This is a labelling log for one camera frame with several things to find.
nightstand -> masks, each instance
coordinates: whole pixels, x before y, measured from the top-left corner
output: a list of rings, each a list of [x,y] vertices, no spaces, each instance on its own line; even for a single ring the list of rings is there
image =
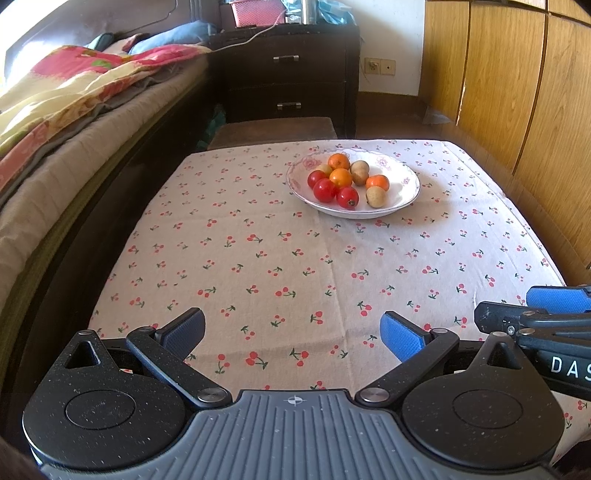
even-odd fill
[[[211,48],[245,42],[262,30],[214,35]],[[228,122],[325,116],[340,138],[354,138],[360,50],[355,25],[285,24],[248,45],[214,52]]]

power cord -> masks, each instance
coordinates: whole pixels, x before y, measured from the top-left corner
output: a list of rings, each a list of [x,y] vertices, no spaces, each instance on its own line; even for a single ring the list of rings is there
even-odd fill
[[[283,10],[283,12],[281,12],[279,14],[279,16],[277,17],[277,20],[275,20],[275,23],[270,26],[269,28],[260,31],[259,33],[257,33],[256,35],[253,35],[252,38],[250,38],[249,40],[247,40],[246,42],[242,42],[242,43],[236,43],[234,45],[226,45],[225,47],[219,48],[217,50],[214,51],[222,51],[222,50],[227,50],[228,48],[234,48],[234,47],[241,47],[243,45],[248,45],[251,41],[253,41],[255,38],[260,37],[261,35],[263,35],[263,33],[267,33],[270,32],[271,30],[273,30],[277,25],[279,25],[279,20],[281,19],[281,17],[283,15],[285,15],[287,13],[287,9]]]

pink basket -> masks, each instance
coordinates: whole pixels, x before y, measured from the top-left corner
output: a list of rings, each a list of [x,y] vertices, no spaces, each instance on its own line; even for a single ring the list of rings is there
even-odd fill
[[[232,9],[237,27],[266,27],[273,25],[278,17],[278,23],[285,23],[285,6],[281,0],[236,0]]]

cherry print tablecloth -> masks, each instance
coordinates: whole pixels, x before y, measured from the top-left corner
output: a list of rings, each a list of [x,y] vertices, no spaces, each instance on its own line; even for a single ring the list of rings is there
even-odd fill
[[[290,195],[291,162],[340,148],[405,162],[419,176],[419,197],[385,218],[355,222]],[[379,339],[384,311],[478,340],[475,306],[524,304],[534,284],[562,280],[514,205],[457,146],[258,145],[183,161],[129,238],[90,327],[121,337],[197,306],[207,332],[186,361],[234,395],[241,388],[354,393],[398,364]],[[586,403],[558,398],[565,435],[557,456],[591,422]]]

red tomato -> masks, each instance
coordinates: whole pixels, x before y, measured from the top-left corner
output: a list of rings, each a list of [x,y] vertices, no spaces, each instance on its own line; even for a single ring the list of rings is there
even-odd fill
[[[336,195],[336,186],[329,179],[322,179],[314,185],[314,196],[323,203],[329,203]]]
[[[353,210],[359,203],[359,193],[353,187],[345,187],[337,193],[336,201],[342,208]]]
[[[314,188],[314,185],[316,185],[316,183],[319,180],[327,179],[327,178],[328,177],[327,177],[326,173],[324,173],[323,171],[321,171],[321,170],[314,170],[312,173],[310,173],[310,175],[308,175],[308,186],[311,189],[313,189]]]

